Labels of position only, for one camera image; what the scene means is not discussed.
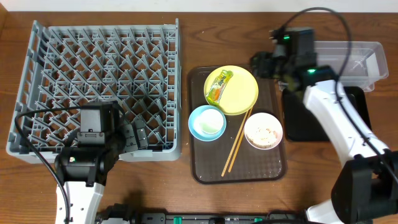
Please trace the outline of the yellow green snack wrapper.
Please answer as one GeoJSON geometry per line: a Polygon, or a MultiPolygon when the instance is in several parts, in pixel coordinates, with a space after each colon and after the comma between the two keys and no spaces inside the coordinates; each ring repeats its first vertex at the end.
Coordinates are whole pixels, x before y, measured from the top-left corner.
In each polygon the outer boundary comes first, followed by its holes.
{"type": "Polygon", "coordinates": [[[232,77],[232,71],[222,70],[221,73],[213,80],[211,88],[206,94],[206,100],[209,102],[209,104],[219,105],[223,91],[232,77]]]}

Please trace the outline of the pink bowl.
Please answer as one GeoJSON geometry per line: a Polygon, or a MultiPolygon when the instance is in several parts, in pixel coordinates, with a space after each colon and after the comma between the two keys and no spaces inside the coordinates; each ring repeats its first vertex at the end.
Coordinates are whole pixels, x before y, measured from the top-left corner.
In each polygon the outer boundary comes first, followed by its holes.
{"type": "Polygon", "coordinates": [[[283,138],[280,121],[269,113],[251,115],[244,125],[244,136],[256,149],[270,150],[278,146],[283,138]]]}

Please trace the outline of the white cup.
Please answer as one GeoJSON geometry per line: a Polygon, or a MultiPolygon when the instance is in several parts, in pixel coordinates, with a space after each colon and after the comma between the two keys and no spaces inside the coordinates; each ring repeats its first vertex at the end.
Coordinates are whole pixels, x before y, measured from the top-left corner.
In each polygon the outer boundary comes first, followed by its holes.
{"type": "Polygon", "coordinates": [[[216,134],[223,125],[223,115],[216,109],[207,109],[198,116],[193,127],[198,133],[216,134]]]}

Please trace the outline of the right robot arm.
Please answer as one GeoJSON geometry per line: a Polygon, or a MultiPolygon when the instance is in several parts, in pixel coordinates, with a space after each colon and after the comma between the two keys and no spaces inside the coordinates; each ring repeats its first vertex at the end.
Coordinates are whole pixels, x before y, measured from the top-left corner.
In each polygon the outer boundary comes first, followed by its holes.
{"type": "Polygon", "coordinates": [[[298,94],[336,150],[342,170],[331,198],[305,212],[309,223],[358,223],[397,213],[397,152],[378,139],[346,96],[339,75],[317,64],[315,34],[306,27],[270,32],[273,52],[251,59],[256,76],[278,79],[298,94]]]}

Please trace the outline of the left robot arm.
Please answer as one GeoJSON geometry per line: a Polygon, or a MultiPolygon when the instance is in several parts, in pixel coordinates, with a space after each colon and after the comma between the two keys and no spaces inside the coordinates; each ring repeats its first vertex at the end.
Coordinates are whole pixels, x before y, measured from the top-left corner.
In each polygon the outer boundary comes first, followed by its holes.
{"type": "Polygon", "coordinates": [[[115,101],[82,106],[80,121],[54,162],[57,223],[94,223],[108,172],[121,154],[149,145],[144,120],[130,123],[115,101]]]}

